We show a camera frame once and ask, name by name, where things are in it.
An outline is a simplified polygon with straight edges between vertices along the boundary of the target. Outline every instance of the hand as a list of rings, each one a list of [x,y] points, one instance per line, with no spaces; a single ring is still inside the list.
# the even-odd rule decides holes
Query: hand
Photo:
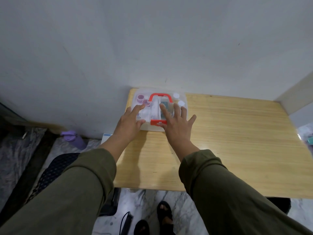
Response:
[[[125,114],[119,119],[113,135],[99,146],[99,148],[108,150],[115,162],[117,162],[127,145],[134,140],[140,130],[140,126],[146,122],[145,120],[136,122],[136,116],[143,108],[145,108],[145,105],[137,105],[131,111],[131,107],[128,107]]]
[[[166,110],[165,105],[160,104],[161,111],[166,118],[167,124],[161,124],[164,129],[166,137],[180,161],[182,159],[196,151],[199,148],[194,146],[190,141],[191,128],[197,118],[193,115],[189,121],[187,121],[187,109],[185,107],[179,108],[178,104],[174,103],[174,117],[172,118],[170,113]]]

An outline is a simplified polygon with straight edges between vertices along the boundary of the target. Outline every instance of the white bottle cap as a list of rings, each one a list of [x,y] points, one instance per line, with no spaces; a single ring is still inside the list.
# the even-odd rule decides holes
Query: white bottle cap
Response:
[[[174,98],[176,98],[176,99],[179,98],[179,94],[178,94],[178,93],[174,93],[173,96],[174,96]]]
[[[178,105],[179,105],[179,107],[182,107],[182,106],[184,106],[184,105],[185,105],[185,102],[183,102],[183,101],[179,101],[179,102],[178,102]]]

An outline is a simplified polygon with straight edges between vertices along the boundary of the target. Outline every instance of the black cable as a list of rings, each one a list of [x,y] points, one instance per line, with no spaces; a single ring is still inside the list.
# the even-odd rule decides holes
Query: black cable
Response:
[[[119,235],[120,235],[120,230],[121,230],[121,228],[122,228],[123,219],[124,219],[124,217],[125,217],[127,214],[129,214],[129,213],[130,213],[130,211],[128,211],[126,214],[124,214],[124,216],[123,216],[123,218],[122,218],[122,221],[120,222]]]

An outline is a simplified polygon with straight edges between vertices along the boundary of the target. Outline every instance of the olive green sleeve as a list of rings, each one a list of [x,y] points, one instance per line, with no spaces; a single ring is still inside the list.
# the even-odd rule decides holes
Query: olive green sleeve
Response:
[[[61,176],[21,208],[0,234],[91,234],[113,189],[116,164],[105,149],[81,153]]]
[[[186,156],[179,177],[210,235],[313,234],[229,172],[210,150]]]

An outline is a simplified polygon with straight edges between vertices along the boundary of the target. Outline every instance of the table top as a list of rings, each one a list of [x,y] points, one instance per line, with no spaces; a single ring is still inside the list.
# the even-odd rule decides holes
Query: table top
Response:
[[[136,89],[131,89],[127,105]],[[186,93],[191,141],[264,196],[313,198],[313,159],[277,102]],[[115,187],[184,191],[164,132],[140,131],[117,162]]]

